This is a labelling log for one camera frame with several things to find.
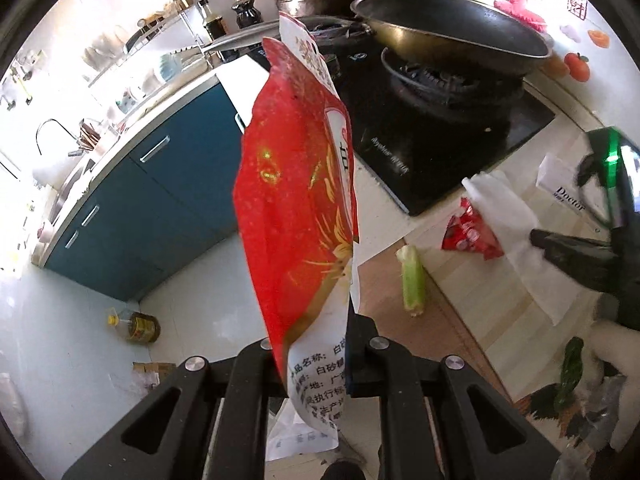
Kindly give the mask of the red white sugar bag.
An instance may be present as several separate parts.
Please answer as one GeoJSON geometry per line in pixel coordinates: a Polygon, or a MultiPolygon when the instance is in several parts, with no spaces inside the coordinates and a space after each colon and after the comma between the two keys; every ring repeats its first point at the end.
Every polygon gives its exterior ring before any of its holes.
{"type": "Polygon", "coordinates": [[[279,18],[270,71],[242,137],[233,205],[288,396],[267,439],[280,460],[338,445],[358,240],[348,111],[306,26],[279,18]]]}

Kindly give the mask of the dark green vegetable leaf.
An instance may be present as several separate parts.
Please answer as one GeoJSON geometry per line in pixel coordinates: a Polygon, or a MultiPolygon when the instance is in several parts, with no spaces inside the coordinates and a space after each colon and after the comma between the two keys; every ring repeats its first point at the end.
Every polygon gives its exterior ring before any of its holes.
{"type": "Polygon", "coordinates": [[[574,390],[582,379],[582,348],[584,341],[580,337],[572,337],[564,349],[558,391],[553,401],[555,411],[561,413],[574,402],[574,390]]]}

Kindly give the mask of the blue kitchen cabinet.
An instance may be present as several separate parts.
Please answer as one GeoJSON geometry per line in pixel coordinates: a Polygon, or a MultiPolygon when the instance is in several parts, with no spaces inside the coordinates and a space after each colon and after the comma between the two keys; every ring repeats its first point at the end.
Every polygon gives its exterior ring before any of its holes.
{"type": "Polygon", "coordinates": [[[231,236],[241,158],[235,109],[215,84],[147,134],[89,194],[46,269],[139,300],[231,236]]]}

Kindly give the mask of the white pink toothpaste box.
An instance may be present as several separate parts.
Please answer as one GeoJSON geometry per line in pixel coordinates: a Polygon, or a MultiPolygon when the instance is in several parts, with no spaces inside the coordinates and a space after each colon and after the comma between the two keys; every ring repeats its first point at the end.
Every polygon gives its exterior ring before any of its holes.
{"type": "MultiPolygon", "coordinates": [[[[552,153],[547,153],[538,166],[536,187],[548,192],[558,203],[585,220],[594,232],[601,233],[602,226],[592,218],[580,199],[575,180],[575,167],[570,167],[552,153]]],[[[602,218],[608,218],[604,195],[596,181],[590,180],[582,190],[590,207],[602,218]]]]}

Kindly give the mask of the yellow cooking oil bottle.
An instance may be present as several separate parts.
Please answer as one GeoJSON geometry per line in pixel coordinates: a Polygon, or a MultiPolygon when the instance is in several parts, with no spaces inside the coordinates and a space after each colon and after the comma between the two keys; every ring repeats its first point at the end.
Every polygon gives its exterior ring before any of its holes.
{"type": "Polygon", "coordinates": [[[133,344],[154,344],[160,338],[160,322],[152,315],[129,309],[111,310],[106,319],[120,338],[133,344]]]}

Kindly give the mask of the cat pattern table mat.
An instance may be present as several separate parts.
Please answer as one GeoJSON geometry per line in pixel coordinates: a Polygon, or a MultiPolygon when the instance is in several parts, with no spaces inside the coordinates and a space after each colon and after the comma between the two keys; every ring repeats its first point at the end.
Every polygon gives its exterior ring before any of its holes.
{"type": "Polygon", "coordinates": [[[485,260],[440,247],[457,211],[462,188],[419,217],[403,214],[367,170],[356,170],[360,245],[356,248],[359,311],[378,331],[418,356],[436,360],[461,351],[480,374],[511,401],[559,379],[570,338],[585,341],[581,396],[594,388],[610,359],[626,380],[620,394],[616,438],[629,437],[639,421],[639,335],[604,319],[597,295],[569,278],[545,281],[565,314],[552,323],[507,258],[485,260]],[[416,246],[427,277],[428,305],[412,316],[401,299],[400,264],[405,244],[416,246]]]}

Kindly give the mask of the light green celery stalk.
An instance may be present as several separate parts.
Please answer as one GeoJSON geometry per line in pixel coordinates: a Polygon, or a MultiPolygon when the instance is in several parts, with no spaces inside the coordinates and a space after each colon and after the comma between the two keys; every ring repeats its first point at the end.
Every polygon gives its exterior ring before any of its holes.
{"type": "Polygon", "coordinates": [[[426,303],[426,272],[413,245],[404,245],[396,252],[401,266],[401,289],[404,309],[411,316],[423,314],[426,303]]]}

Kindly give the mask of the red crumpled wrapper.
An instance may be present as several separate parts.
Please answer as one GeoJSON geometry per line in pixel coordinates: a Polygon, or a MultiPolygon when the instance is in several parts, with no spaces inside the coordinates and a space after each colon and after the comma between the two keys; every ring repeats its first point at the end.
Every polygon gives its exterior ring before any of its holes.
{"type": "Polygon", "coordinates": [[[504,255],[498,238],[466,197],[460,198],[458,211],[449,219],[440,248],[447,252],[474,252],[484,260],[504,255]]]}

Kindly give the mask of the orange fruit sticker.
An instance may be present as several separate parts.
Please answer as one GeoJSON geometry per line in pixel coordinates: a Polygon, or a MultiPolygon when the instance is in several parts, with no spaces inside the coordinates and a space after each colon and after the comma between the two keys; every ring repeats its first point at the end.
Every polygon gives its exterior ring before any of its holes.
{"type": "MultiPolygon", "coordinates": [[[[600,30],[588,30],[588,37],[600,49],[608,49],[611,45],[610,36],[600,30]]],[[[542,64],[541,71],[552,79],[570,77],[580,84],[585,84],[591,78],[587,55],[572,51],[560,55],[555,48],[551,48],[551,56],[542,64]]]]}

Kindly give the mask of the black gas stove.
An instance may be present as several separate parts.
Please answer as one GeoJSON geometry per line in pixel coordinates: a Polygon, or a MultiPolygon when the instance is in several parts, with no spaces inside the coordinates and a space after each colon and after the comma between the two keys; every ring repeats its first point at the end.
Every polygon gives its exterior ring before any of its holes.
{"type": "Polygon", "coordinates": [[[554,118],[523,81],[488,84],[436,73],[378,44],[366,24],[327,15],[301,21],[348,110],[356,157],[411,217],[554,118]]]}

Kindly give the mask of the black wok pan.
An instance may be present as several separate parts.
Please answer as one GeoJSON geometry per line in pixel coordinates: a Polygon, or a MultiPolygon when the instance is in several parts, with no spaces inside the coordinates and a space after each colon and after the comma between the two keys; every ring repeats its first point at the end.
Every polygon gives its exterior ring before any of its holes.
{"type": "Polygon", "coordinates": [[[322,53],[346,55],[386,48],[405,62],[462,74],[522,78],[548,61],[540,32],[475,0],[354,0],[351,20],[292,16],[215,40],[211,51],[285,40],[299,26],[322,53]]]}

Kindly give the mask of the chrome sink faucet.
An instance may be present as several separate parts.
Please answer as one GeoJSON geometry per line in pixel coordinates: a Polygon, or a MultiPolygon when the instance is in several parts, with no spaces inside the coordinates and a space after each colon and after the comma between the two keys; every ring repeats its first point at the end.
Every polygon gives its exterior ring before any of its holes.
{"type": "Polygon", "coordinates": [[[77,156],[81,153],[76,136],[57,119],[46,119],[36,130],[35,144],[42,156],[77,156]]]}

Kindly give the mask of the metal dish rack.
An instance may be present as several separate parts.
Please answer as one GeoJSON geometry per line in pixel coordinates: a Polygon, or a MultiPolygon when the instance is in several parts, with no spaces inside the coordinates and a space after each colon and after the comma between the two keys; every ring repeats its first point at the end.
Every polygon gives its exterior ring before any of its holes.
{"type": "Polygon", "coordinates": [[[206,44],[202,14],[184,0],[58,0],[20,44],[11,68],[29,80],[2,79],[1,132],[43,115],[44,95],[63,78],[91,86],[115,67],[145,55],[206,44]]]}

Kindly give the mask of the dark soy sauce bottle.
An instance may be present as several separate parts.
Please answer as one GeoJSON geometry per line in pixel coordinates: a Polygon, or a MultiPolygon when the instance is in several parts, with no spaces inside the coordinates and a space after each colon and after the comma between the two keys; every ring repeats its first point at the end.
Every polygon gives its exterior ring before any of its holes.
{"type": "Polygon", "coordinates": [[[216,15],[213,12],[208,0],[198,0],[198,10],[203,19],[203,26],[211,40],[228,35],[228,28],[224,24],[224,19],[221,15],[216,15]]]}

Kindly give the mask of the red cap sauce bottle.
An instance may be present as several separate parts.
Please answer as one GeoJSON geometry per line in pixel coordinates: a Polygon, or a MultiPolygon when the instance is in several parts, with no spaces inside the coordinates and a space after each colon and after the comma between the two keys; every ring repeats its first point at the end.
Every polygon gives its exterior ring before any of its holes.
{"type": "Polygon", "coordinates": [[[234,0],[232,10],[236,14],[236,24],[239,29],[260,24],[264,21],[262,12],[255,6],[255,0],[234,0]]]}

